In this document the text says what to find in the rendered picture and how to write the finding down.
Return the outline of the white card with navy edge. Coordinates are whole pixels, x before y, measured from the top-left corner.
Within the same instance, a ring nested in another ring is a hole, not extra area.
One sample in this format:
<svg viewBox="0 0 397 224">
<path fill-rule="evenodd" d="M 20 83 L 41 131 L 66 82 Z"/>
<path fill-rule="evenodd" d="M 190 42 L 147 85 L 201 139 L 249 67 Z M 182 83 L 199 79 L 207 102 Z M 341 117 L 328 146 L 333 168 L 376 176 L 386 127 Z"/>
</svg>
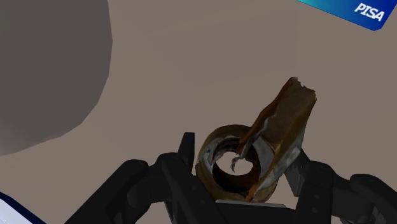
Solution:
<svg viewBox="0 0 397 224">
<path fill-rule="evenodd" d="M 46 224 L 15 199 L 0 192 L 0 224 Z"/>
</svg>

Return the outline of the brown tape dispenser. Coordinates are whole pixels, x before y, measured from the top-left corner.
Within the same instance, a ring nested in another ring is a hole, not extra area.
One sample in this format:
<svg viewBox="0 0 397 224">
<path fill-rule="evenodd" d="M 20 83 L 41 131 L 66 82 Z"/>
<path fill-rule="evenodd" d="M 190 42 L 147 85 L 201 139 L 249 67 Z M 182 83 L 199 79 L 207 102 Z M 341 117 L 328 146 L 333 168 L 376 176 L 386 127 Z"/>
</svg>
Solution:
<svg viewBox="0 0 397 224">
<path fill-rule="evenodd" d="M 279 178 L 301 152 L 305 128 L 316 93 L 291 77 L 252 126 L 231 124 L 212 131 L 195 165 L 196 175 L 215 199 L 266 202 Z M 231 168 L 239 160 L 252 163 L 247 174 L 222 171 L 217 161 L 232 152 Z"/>
</svg>

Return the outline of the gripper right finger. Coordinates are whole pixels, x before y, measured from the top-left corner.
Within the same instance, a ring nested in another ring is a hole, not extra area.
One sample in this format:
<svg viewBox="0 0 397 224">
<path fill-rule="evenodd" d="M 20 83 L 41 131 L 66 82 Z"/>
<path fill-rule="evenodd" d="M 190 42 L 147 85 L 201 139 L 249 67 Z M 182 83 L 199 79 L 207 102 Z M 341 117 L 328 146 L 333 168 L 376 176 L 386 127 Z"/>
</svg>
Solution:
<svg viewBox="0 0 397 224">
<path fill-rule="evenodd" d="M 287 168 L 286 179 L 298 198 L 293 224 L 397 224 L 397 191 L 378 177 L 339 176 L 329 165 L 310 160 L 304 151 Z"/>
</svg>

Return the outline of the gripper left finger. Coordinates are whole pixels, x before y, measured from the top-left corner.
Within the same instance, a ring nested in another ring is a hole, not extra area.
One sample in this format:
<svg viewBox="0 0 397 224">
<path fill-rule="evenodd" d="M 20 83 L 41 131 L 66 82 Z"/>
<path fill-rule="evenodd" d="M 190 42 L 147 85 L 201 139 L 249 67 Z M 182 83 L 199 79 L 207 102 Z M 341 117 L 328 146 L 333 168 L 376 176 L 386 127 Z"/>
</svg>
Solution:
<svg viewBox="0 0 397 224">
<path fill-rule="evenodd" d="M 214 199 L 192 174 L 195 134 L 183 134 L 177 152 L 153 165 L 125 161 L 65 224 L 136 224 L 150 205 L 164 202 L 172 224 L 228 224 Z"/>
</svg>

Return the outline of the blue card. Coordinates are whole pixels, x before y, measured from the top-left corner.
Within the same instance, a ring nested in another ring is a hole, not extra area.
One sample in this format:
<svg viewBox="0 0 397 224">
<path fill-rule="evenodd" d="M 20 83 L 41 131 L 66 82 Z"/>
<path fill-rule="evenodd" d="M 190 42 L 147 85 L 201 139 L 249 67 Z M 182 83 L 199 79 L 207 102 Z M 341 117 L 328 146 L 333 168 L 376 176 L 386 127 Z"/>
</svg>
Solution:
<svg viewBox="0 0 397 224">
<path fill-rule="evenodd" d="M 371 31 L 380 30 L 397 0 L 297 0 Z"/>
</svg>

